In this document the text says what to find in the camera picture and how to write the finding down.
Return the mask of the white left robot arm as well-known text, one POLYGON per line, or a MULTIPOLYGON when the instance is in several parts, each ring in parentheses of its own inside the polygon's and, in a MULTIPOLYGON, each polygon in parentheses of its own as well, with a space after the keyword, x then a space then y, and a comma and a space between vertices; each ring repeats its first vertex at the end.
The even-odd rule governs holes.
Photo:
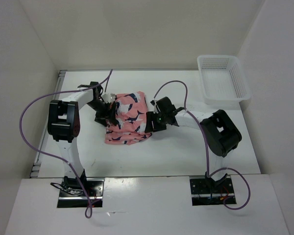
POLYGON ((64 99, 50 102, 47 129, 60 150, 65 169, 63 183, 53 186, 70 195, 84 196, 89 183, 77 147, 81 128, 79 110, 87 105, 95 111, 99 124, 106 126, 107 121, 116 124, 116 95, 104 92, 98 82, 78 88, 64 99))

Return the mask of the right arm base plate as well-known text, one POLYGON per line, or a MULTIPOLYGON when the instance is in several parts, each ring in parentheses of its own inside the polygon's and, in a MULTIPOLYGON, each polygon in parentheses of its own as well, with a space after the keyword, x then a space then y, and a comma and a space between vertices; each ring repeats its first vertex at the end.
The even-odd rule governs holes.
POLYGON ((222 181, 206 179, 204 176, 190 178, 191 198, 193 206, 236 205, 236 198, 230 176, 222 181))

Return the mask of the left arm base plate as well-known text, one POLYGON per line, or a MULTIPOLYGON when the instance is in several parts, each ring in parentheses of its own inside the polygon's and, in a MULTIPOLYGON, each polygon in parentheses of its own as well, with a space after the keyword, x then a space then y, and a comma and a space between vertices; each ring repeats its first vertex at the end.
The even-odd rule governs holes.
MULTIPOLYGON (((103 204, 104 179, 87 178, 85 189, 89 195, 93 208, 101 208, 103 204)), ((87 208, 88 199, 81 188, 60 189, 57 208, 87 208)))

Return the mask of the pink shark print shorts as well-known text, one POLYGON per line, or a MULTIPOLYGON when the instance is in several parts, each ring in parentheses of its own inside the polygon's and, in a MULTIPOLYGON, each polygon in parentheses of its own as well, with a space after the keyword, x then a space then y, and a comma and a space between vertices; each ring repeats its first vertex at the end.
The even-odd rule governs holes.
POLYGON ((151 137, 146 133, 147 112, 145 93, 142 91, 116 95, 116 124, 107 121, 105 143, 131 145, 151 137))

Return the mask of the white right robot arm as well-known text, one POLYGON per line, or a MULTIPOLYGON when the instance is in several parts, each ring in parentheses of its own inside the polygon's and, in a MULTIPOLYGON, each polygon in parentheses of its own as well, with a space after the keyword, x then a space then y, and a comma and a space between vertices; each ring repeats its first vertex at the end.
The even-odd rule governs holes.
POLYGON ((147 112, 146 133, 166 130, 167 125, 198 129, 203 134, 205 149, 223 158, 242 140, 240 131, 224 110, 191 114, 184 107, 176 108, 168 97, 151 103, 154 110, 147 112))

